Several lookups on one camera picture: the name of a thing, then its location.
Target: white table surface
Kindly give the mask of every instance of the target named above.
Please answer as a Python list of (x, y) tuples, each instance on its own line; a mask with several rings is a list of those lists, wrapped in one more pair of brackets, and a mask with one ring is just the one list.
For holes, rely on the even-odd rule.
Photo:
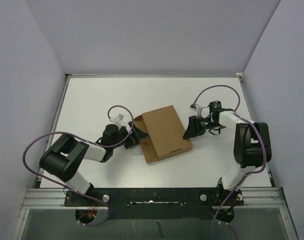
[[(134, 117), (174, 105), (186, 129), (189, 116), (195, 115), (189, 109), (190, 104), (201, 90), (218, 84), (229, 85), (239, 92), (241, 104), (237, 112), (250, 119), (238, 78), (71, 78), (56, 131), (70, 132), (94, 142), (110, 123), (107, 111), (113, 105), (126, 106)], [(232, 90), (217, 87), (203, 93), (197, 103), (205, 107), (215, 100), (221, 101), (223, 108), (233, 109), (238, 102)], [(203, 111), (206, 116), (208, 108)], [(113, 117), (118, 114), (125, 116), (125, 123), (131, 120), (121, 108), (111, 111)], [(97, 188), (215, 187), (235, 162), (234, 134), (223, 129), (218, 136), (206, 133), (191, 141), (191, 151), (149, 164), (140, 146), (133, 149), (122, 146), (114, 150), (106, 163), (84, 159), (79, 172)], [(58, 181), (47, 172), (45, 175)], [(60, 186), (43, 179), (40, 187)], [(243, 187), (271, 187), (267, 171), (249, 176)]]

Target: purple cable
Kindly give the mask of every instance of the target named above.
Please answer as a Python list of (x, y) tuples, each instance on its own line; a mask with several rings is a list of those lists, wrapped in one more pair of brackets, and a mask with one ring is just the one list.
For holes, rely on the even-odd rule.
[(83, 215), (79, 216), (79, 217), (78, 217), (78, 219), (77, 219), (77, 221), (79, 222), (79, 221), (81, 220), (81, 218), (83, 218), (83, 217), (85, 217), (85, 216), (88, 216), (88, 214), (87, 214), (87, 213), (85, 213), (85, 214), (83, 214)]
[[(240, 106), (240, 103), (241, 103), (241, 98), (240, 98), (240, 95), (239, 93), (231, 86), (228, 86), (228, 85), (214, 85), (214, 86), (210, 86), (210, 87), (207, 87), (206, 89), (204, 89), (203, 91), (201, 91), (199, 93), (199, 95), (196, 97), (196, 99), (194, 100), (193, 104), (196, 104), (200, 95), (202, 93), (204, 93), (206, 90), (209, 90), (209, 89), (212, 89), (212, 88), (216, 88), (216, 87), (225, 87), (225, 88), (228, 88), (228, 89), (231, 89), (233, 90), (236, 95), (237, 95), (237, 99), (238, 99), (238, 103), (236, 105), (236, 108), (234, 110), (234, 115), (236, 117), (238, 117), (239, 119), (241, 119), (242, 121), (244, 121), (245, 123), (247, 124), (250, 124), (250, 126), (253, 128), (253, 130), (255, 131), (256, 135), (257, 135), (257, 138), (258, 138), (258, 141), (261, 145), (261, 148), (262, 148), (262, 153), (263, 153), (263, 165), (262, 165), (262, 168), (260, 170), (257, 170), (257, 171), (249, 171), (247, 172), (246, 174), (244, 174), (244, 176), (242, 177), (242, 179), (237, 183), (237, 185), (230, 191), (230, 193), (227, 195), (227, 197), (223, 200), (223, 202), (221, 203), (221, 205), (218, 207), (218, 209), (216, 210), (215, 214), (214, 214), (214, 217), (213, 217), (213, 220), (212, 220), (212, 223), (211, 223), (211, 239), (214, 240), (214, 226), (215, 226), (215, 221), (217, 220), (217, 216), (219, 214), (219, 211), (222, 209), (222, 207), (224, 206), (224, 204), (227, 202), (227, 200), (231, 197), (231, 195), (234, 193), (234, 191), (243, 183), (243, 181), (247, 178), (248, 175), (250, 174), (259, 174), (259, 173), (262, 173), (264, 171), (264, 169), (266, 168), (267, 166), (267, 152), (266, 152), (266, 148), (264, 147), (264, 143), (263, 143), (263, 140), (262, 140), (262, 137), (259, 133), (259, 131), (257, 130), (257, 128), (254, 126), (254, 124), (246, 119), (244, 119), (243, 117), (241, 117), (240, 115), (237, 114), (237, 110)], [(239, 234), (238, 232), (236, 231), (236, 229), (228, 224), (227, 222), (223, 222), (221, 221), (222, 223), (225, 223), (227, 224), (230, 228), (232, 228), (232, 230), (235, 232), (236, 234), (236, 237), (237, 239), (239, 239)]]
[(49, 177), (47, 177), (47, 176), (45, 176), (45, 175), (43, 175), (43, 174), (41, 174), (41, 173), (38, 173), (38, 172), (34, 171), (34, 170), (33, 170), (32, 168), (30, 168), (30, 167), (28, 166), (28, 164), (27, 164), (27, 159), (26, 159), (26, 158), (27, 158), (27, 152), (28, 152), (28, 150), (29, 150), (37, 141), (39, 141), (39, 140), (41, 140), (41, 139), (43, 139), (43, 138), (45, 138), (45, 137), (47, 137), (47, 136), (51, 136), (51, 135), (55, 135), (55, 134), (66, 134), (66, 135), (70, 135), (70, 136), (72, 136), (72, 137), (74, 137), (74, 138), (76, 138), (76, 139), (79, 139), (80, 141), (87, 142), (87, 143), (90, 143), (90, 144), (93, 144), (93, 145), (96, 145), (96, 146), (99, 146), (99, 147), (103, 147), (103, 148), (113, 148), (113, 147), (116, 147), (116, 146), (118, 146), (119, 144), (123, 143), (123, 142), (130, 136), (130, 134), (131, 134), (131, 132), (132, 132), (132, 130), (133, 130), (133, 127), (134, 127), (134, 118), (133, 118), (133, 115), (132, 115), (132, 113), (130, 112), (130, 110), (127, 109), (125, 106), (114, 105), (114, 106), (110, 107), (109, 110), (108, 110), (108, 112), (107, 112), (108, 118), (110, 119), (110, 111), (111, 111), (113, 108), (117, 108), (117, 107), (123, 108), (123, 109), (127, 110), (128, 113), (130, 114), (131, 120), (132, 120), (132, 125), (131, 125), (131, 128), (130, 128), (130, 131), (128, 132), (127, 136), (126, 136), (124, 139), (122, 139), (119, 143), (116, 143), (116, 144), (113, 144), (113, 145), (109, 145), (109, 146), (103, 146), (103, 145), (97, 144), (97, 143), (95, 143), (95, 142), (91, 142), (91, 141), (88, 141), (88, 140), (86, 140), (86, 139), (83, 139), (82, 137), (79, 137), (79, 136), (77, 136), (77, 135), (75, 135), (75, 134), (73, 134), (73, 133), (69, 133), (69, 132), (65, 132), (65, 131), (53, 131), (53, 132), (49, 132), (49, 133), (43, 134), (43, 135), (37, 137), (36, 139), (34, 139), (29, 145), (27, 145), (27, 147), (25, 148), (25, 150), (24, 150), (24, 152), (23, 152), (23, 155), (22, 155), (23, 165), (24, 165), (25, 168), (26, 168), (27, 170), (29, 170), (31, 173), (33, 173), (33, 174), (35, 174), (35, 175), (37, 175), (37, 176), (39, 176), (39, 177), (42, 177), (42, 178), (44, 178), (44, 179), (46, 179), (46, 180), (49, 180), (49, 181), (51, 181), (51, 182), (53, 182), (53, 183), (55, 183), (55, 184), (58, 184), (58, 185), (60, 185), (60, 186), (62, 186), (62, 187), (64, 187), (64, 188), (66, 188), (66, 189), (69, 189), (69, 190), (71, 190), (71, 191), (74, 191), (76, 194), (78, 194), (78, 195), (80, 195), (80, 196), (82, 196), (82, 197), (85, 197), (85, 198), (87, 198), (87, 199), (90, 199), (90, 200), (96, 201), (96, 202), (98, 202), (98, 203), (100, 203), (100, 204), (103, 204), (104, 206), (106, 206), (106, 207), (108, 208), (107, 217), (106, 217), (105, 219), (103, 219), (103, 220), (102, 220), (101, 222), (99, 222), (99, 223), (86, 224), (85, 226), (87, 226), (87, 227), (96, 227), (96, 226), (99, 226), (99, 225), (101, 225), (101, 224), (104, 224), (106, 221), (108, 221), (108, 219), (109, 219), (109, 217), (110, 217), (110, 212), (111, 212), (110, 206), (107, 205), (105, 202), (103, 202), (103, 201), (101, 201), (101, 200), (99, 200), (99, 199), (97, 199), (97, 198), (95, 198), (95, 197), (88, 196), (88, 195), (85, 195), (85, 194), (83, 194), (83, 193), (81, 193), (81, 192), (75, 191), (74, 189), (70, 188), (69, 186), (67, 186), (67, 185), (65, 185), (65, 184), (63, 184), (63, 183), (61, 183), (61, 182), (59, 182), (59, 181), (56, 181), (56, 180), (54, 180), (54, 179), (52, 179), (52, 178), (49, 178)]

